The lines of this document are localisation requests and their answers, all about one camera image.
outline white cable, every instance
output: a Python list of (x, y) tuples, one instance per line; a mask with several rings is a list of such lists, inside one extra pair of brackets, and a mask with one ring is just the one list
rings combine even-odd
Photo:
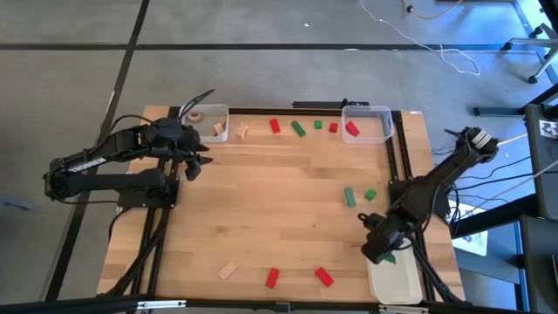
[(507, 143), (511, 143), (511, 142), (513, 142), (514, 140), (518, 140), (518, 139), (520, 139), (520, 138), (522, 138), (522, 137), (524, 137), (524, 136), (527, 136), (527, 134), (524, 133), (524, 134), (519, 135), (519, 136), (516, 136), (516, 137), (514, 137), (514, 138), (512, 138), (512, 139), (503, 140), (503, 141), (501, 141), (500, 143), (498, 143), (498, 146), (506, 145)]
[(538, 173), (531, 175), (530, 177), (528, 177), (528, 178), (525, 179), (524, 181), (521, 181), (521, 182), (519, 182), (518, 184), (512, 186), (511, 188), (508, 188), (508, 189), (506, 189), (506, 190), (504, 190), (504, 191), (502, 191), (502, 192), (496, 194), (495, 196), (493, 196), (493, 197), (487, 199), (486, 201), (483, 201), (479, 206), (473, 208), (473, 210), (475, 210), (475, 209), (477, 209), (477, 208), (480, 208), (482, 205), (488, 203), (489, 201), (492, 201), (492, 200), (498, 198), (500, 195), (503, 195), (503, 194), (505, 194), (505, 193), (507, 193), (507, 192), (509, 192), (509, 191), (511, 191), (511, 190), (513, 190), (513, 189), (515, 189), (515, 188), (517, 188), (517, 187), (519, 187), (519, 186), (522, 186), (522, 185), (525, 184), (526, 182), (529, 182), (529, 181), (531, 181), (532, 179), (538, 177), (539, 175), (544, 174), (544, 173), (547, 172), (551, 167), (554, 167), (556, 164), (558, 164), (558, 160), (556, 160), (555, 162), (551, 163), (549, 166), (545, 167), (544, 169), (542, 169), (542, 170), (539, 171)]
[[(374, 21), (376, 21), (376, 22), (381, 22), (381, 23), (384, 23), (384, 24), (390, 26), (390, 27), (391, 27), (392, 29), (394, 29), (397, 33), (399, 33), (399, 35), (401, 35), (402, 38), (409, 39), (409, 40), (411, 40), (413, 43), (415, 43), (415, 44), (417, 44), (417, 45), (419, 45), (419, 46), (421, 46), (421, 47), (423, 47), (423, 48), (426, 48), (426, 49), (429, 50), (429, 51), (432, 51), (432, 52), (439, 52), (439, 57), (442, 59), (442, 61), (444, 61), (444, 63), (447, 64), (447, 65), (451, 65), (457, 72), (459, 72), (459, 73), (468, 73), (468, 74), (472, 74), (472, 75), (476, 75), (476, 76), (479, 76), (479, 75), (480, 75), (480, 70), (479, 70), (479, 67), (477, 66), (477, 63), (474, 62), (473, 58), (467, 56), (463, 51), (461, 51), (461, 50), (459, 50), (459, 49), (444, 49), (444, 47), (442, 47), (442, 44), (439, 46), (439, 50), (434, 50), (434, 49), (432, 49), (432, 48), (430, 48), (430, 47), (428, 47), (428, 46), (426, 46), (426, 45), (419, 44), (419, 43), (418, 43), (416, 40), (414, 40), (413, 38), (410, 38), (410, 37), (408, 37), (408, 36), (403, 35), (403, 33), (402, 33), (397, 27), (395, 27), (395, 26), (389, 24), (388, 22), (385, 22), (385, 20), (383, 20), (383, 19), (381, 19), (381, 18), (375, 18), (374, 15), (364, 7), (363, 0), (359, 0), (359, 1), (360, 1), (360, 5), (363, 7), (363, 9), (366, 11), (366, 13), (368, 13), (368, 14), (372, 17), (372, 19), (373, 19)], [(474, 65), (474, 68), (475, 68), (475, 71), (476, 71), (476, 72), (461, 71), (461, 70), (457, 67), (457, 65), (454, 65), (453, 63), (448, 62), (447, 60), (444, 59), (444, 51), (457, 51), (457, 52), (459, 52), (463, 57), (465, 57), (465, 58), (469, 59), (469, 61), (473, 62), (473, 65)]]

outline gray floor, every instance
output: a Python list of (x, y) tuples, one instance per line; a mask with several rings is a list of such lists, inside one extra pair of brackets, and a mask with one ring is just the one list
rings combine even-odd
[[(526, 36), (510, 3), (468, 3), (432, 21), (407, 14), (397, 1), (365, 3), (377, 17), (428, 44), (499, 44), (510, 37)], [(428, 15), (447, 5), (427, 0), (415, 7)], [(126, 43), (139, 7), (140, 0), (3, 0), (0, 43)], [(139, 40), (408, 43), (386, 25), (369, 19), (357, 0), (152, 1)], [(527, 51), (468, 54), (480, 67), (479, 77), (459, 74), (435, 53), (425, 51), (137, 51), (117, 116), (141, 113), (145, 105), (179, 105), (215, 88), (208, 102), (230, 106), (289, 106), (294, 100), (346, 97), (392, 109), (420, 110), (425, 113), (434, 150), (454, 141), (444, 128), (482, 126), (502, 139), (524, 133), (520, 119), (477, 119), (470, 110), (473, 106), (522, 106), (547, 89), (550, 82), (546, 75), (537, 85), (524, 81), (540, 66), (538, 57)], [(44, 196), (40, 176), (52, 158), (94, 142), (122, 57), (121, 51), (0, 51), (0, 142), (4, 147), (0, 191), (35, 204), (30, 212), (0, 208), (0, 304), (42, 297), (70, 207)], [(460, 67), (473, 69), (456, 53), (448, 52), (446, 57)], [(526, 141), (517, 140), (504, 146), (493, 163), (471, 172), (484, 174), (528, 154)], [(125, 168), (117, 165), (104, 171)], [(528, 171), (526, 162), (497, 175)], [(478, 192), (492, 196), (504, 187), (491, 186)], [(505, 198), (512, 200), (532, 189), (527, 185)], [(467, 203), (476, 205), (478, 200)], [(62, 298), (95, 294), (113, 215), (111, 206), (88, 208)], [(464, 276), (467, 287), (466, 280), (474, 283), (479, 279)], [(490, 304), (482, 295), (466, 294), (477, 304)]]

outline plastic bin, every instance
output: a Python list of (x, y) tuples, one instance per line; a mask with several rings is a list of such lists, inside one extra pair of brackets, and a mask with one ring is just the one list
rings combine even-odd
[[(348, 133), (352, 121), (360, 132)], [(349, 144), (382, 144), (395, 133), (391, 110), (386, 106), (345, 106), (341, 114), (341, 138)]]
[[(198, 123), (192, 123), (187, 119), (187, 115), (182, 117), (182, 124), (184, 126), (193, 126), (200, 134), (202, 143), (224, 143), (228, 140), (228, 106), (221, 104), (198, 104), (190, 110), (189, 113), (202, 113), (203, 120)], [(225, 125), (225, 132), (214, 135), (215, 131), (213, 126), (219, 122), (221, 116), (227, 115), (227, 125)]]
[[(409, 243), (404, 239), (402, 246)], [(392, 254), (395, 264), (382, 261), (376, 265), (366, 259), (371, 291), (381, 304), (419, 304), (422, 290), (412, 248), (394, 250)]]

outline table leg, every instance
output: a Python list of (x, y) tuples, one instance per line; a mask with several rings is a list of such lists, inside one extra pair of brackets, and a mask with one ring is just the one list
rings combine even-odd
[(495, 228), (510, 222), (515, 222), (520, 215), (538, 216), (538, 204), (536, 194), (521, 197), (508, 204), (487, 210), (484, 213), (472, 215), (450, 224), (453, 239), (469, 236), (484, 230)]
[[(541, 95), (528, 102), (528, 104), (547, 104), (558, 97), (558, 84), (552, 85)], [(521, 108), (509, 107), (474, 107), (473, 113), (477, 117), (522, 117), (525, 106)]]

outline clear plastic container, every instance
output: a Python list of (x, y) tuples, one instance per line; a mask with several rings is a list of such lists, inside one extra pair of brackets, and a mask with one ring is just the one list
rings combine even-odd
[[(345, 126), (352, 122), (359, 134), (353, 136)], [(341, 114), (341, 138), (348, 144), (382, 144), (395, 133), (391, 110), (386, 106), (345, 106)]]
[[(203, 119), (194, 123), (187, 119), (185, 115), (182, 118), (182, 124), (185, 126), (193, 126), (200, 134), (202, 143), (224, 143), (228, 140), (228, 106), (227, 105), (213, 105), (213, 104), (198, 104), (192, 108), (189, 113), (202, 113)], [(214, 135), (215, 130), (213, 126), (219, 122), (222, 116), (227, 116), (227, 124), (225, 124), (225, 132)]]

